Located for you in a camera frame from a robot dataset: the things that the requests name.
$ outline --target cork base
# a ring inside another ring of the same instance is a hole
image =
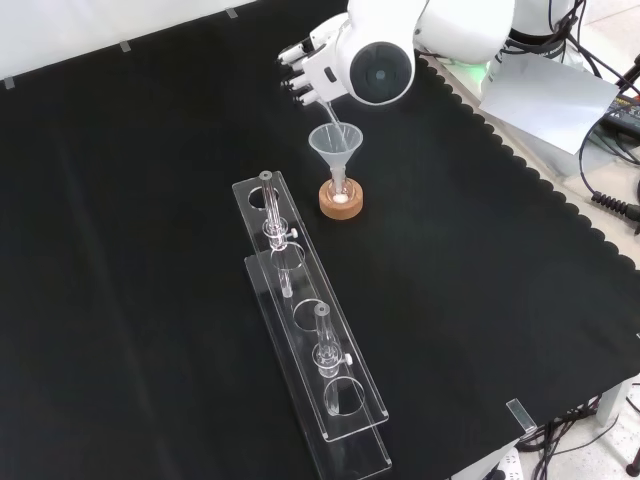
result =
[[[321,187],[318,197],[320,199],[320,210],[327,217],[334,220],[348,220],[355,217],[360,210],[362,210],[363,194],[362,187],[358,182],[353,179],[349,179],[353,185],[354,195],[351,200],[346,203],[336,203],[329,199],[329,184],[331,180],[327,180]]]

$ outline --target test tube stand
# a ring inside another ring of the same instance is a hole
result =
[[[376,428],[389,413],[282,175],[233,192],[255,250],[246,269],[320,478],[390,469]]]

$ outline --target funnel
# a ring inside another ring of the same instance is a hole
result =
[[[362,144],[362,132],[350,123],[326,123],[309,135],[309,145],[320,154],[331,169],[334,201],[346,202],[345,169],[347,162]]]

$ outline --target black tablecloth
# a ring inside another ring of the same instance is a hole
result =
[[[336,102],[365,208],[317,206],[325,121],[273,60],[344,8],[261,0],[0,92],[0,475],[310,479],[244,272],[234,182],[281,170],[390,412],[392,477],[441,480],[640,370],[632,263],[426,65]]]

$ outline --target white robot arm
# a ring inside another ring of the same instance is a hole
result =
[[[278,57],[293,69],[283,85],[302,105],[350,94],[368,105],[402,97],[413,82],[414,47],[465,63],[502,48],[515,0],[349,0]]]

